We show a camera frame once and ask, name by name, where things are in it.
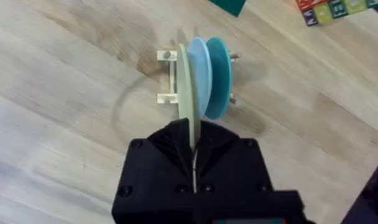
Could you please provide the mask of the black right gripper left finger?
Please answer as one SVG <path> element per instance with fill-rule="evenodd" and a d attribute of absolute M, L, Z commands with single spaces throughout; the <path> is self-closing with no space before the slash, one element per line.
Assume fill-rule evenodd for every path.
<path fill-rule="evenodd" d="M 195 201 L 189 120 L 129 143 L 115 201 Z"/>

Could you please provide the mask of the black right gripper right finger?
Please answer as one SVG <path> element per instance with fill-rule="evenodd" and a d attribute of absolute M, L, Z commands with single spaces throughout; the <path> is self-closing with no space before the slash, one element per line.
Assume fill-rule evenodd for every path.
<path fill-rule="evenodd" d="M 198 191 L 204 193 L 274 189 L 257 140 L 242 138 L 210 121 L 201 122 L 196 183 Z"/>

